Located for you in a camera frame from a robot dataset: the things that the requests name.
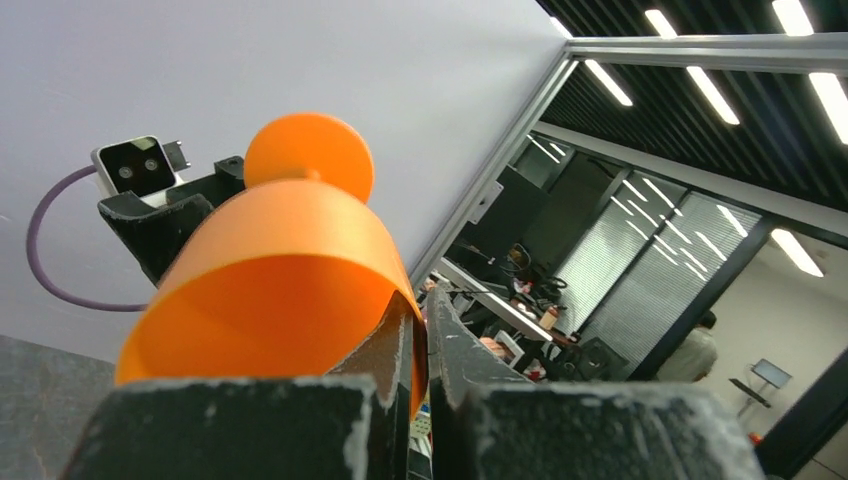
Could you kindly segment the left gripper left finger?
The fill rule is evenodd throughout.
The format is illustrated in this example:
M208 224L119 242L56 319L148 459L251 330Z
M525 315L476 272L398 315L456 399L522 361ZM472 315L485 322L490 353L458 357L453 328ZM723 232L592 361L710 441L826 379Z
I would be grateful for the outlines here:
M65 479L403 479L414 304L391 297L329 374L155 380L112 391Z

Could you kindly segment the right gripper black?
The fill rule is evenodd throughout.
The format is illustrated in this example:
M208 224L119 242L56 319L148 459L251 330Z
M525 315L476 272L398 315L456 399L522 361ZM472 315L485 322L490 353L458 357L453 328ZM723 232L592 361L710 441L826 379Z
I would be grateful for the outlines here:
M245 189L244 159L233 156L214 164L214 172L165 192L165 204L153 207L132 192L100 201L100 216L159 285L194 231L227 200Z

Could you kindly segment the orange plastic wine glass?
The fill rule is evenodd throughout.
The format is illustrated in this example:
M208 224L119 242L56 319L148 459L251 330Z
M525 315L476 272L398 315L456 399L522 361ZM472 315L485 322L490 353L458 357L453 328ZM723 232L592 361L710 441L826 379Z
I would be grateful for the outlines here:
M426 327L395 242L367 205L374 180L366 141L340 119L303 112L264 126L245 155L245 190L191 235L126 339L115 383L321 375L398 298L412 318L416 412Z

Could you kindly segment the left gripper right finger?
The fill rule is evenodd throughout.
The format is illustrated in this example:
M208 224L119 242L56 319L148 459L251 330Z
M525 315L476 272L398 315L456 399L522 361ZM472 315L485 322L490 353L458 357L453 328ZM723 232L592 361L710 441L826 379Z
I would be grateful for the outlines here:
M760 479L754 447L693 385L534 383L427 297L438 479Z

